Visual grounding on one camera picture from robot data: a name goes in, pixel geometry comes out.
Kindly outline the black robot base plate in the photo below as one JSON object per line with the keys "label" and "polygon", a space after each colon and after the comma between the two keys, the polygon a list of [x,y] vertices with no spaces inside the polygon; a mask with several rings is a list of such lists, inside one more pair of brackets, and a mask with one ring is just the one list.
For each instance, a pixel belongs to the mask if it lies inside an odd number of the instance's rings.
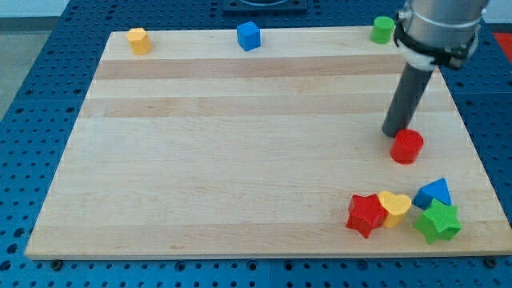
{"label": "black robot base plate", "polygon": [[223,13],[304,12],[307,0],[221,0]]}

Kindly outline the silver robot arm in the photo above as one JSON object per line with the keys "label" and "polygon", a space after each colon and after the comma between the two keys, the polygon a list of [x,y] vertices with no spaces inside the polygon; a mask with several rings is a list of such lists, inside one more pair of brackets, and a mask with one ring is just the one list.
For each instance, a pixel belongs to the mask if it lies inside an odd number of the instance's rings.
{"label": "silver robot arm", "polygon": [[488,0],[407,0],[397,11],[393,41],[406,60],[382,132],[407,128],[434,70],[458,70],[478,47]]}

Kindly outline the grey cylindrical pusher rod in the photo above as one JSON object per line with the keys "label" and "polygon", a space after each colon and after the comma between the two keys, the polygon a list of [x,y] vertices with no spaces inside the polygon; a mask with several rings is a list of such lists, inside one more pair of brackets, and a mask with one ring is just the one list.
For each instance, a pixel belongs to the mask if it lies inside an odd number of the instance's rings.
{"label": "grey cylindrical pusher rod", "polygon": [[419,70],[405,64],[382,124],[382,132],[386,136],[394,138],[409,126],[432,73],[432,70]]}

